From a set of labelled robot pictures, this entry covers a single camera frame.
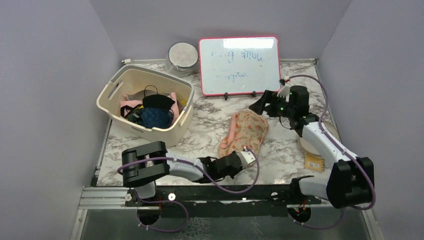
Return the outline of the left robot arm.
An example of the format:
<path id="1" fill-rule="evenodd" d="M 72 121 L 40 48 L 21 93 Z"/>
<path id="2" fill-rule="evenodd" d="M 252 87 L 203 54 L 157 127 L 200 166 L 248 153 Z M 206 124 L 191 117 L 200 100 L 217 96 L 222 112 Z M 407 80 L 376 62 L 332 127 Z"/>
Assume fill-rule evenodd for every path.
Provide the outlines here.
<path id="1" fill-rule="evenodd" d="M 149 206 L 157 200 L 156 181 L 162 177 L 174 176 L 193 183 L 216 185 L 226 177 L 234 178 L 256 159 L 246 147 L 220 158 L 183 159 L 170 154 L 163 141 L 156 141 L 124 150 L 117 172 L 123 177 L 123 186 L 134 189 L 138 199 Z"/>

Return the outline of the floral mesh laundry bag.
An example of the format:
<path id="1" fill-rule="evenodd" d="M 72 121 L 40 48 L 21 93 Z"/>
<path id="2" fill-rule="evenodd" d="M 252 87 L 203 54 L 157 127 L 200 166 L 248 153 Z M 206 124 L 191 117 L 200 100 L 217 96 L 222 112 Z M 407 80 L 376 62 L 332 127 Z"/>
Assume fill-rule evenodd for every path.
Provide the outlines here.
<path id="1" fill-rule="evenodd" d="M 268 121 L 250 109 L 232 115 L 227 136 L 218 147 L 218 156 L 224 157 L 244 147 L 259 154 L 264 138 L 269 131 Z"/>

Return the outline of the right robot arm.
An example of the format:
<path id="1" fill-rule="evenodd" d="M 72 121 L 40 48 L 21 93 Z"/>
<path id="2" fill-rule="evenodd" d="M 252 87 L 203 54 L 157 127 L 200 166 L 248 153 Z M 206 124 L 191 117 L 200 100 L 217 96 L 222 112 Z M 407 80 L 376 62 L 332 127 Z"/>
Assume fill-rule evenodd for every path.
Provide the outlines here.
<path id="1" fill-rule="evenodd" d="M 308 196 L 329 201 L 336 209 L 352 207 L 364 210 L 362 204 L 372 208 L 376 202 L 374 164 L 368 157 L 359 157 L 345 148 L 331 135 L 319 117 L 310 112 L 309 92 L 305 86 L 289 88 L 286 97 L 266 90 L 262 97 L 249 106 L 258 115 L 287 118 L 290 128 L 310 143 L 331 164 L 328 178 L 312 175 L 292 179 L 289 199 L 300 204 Z"/>

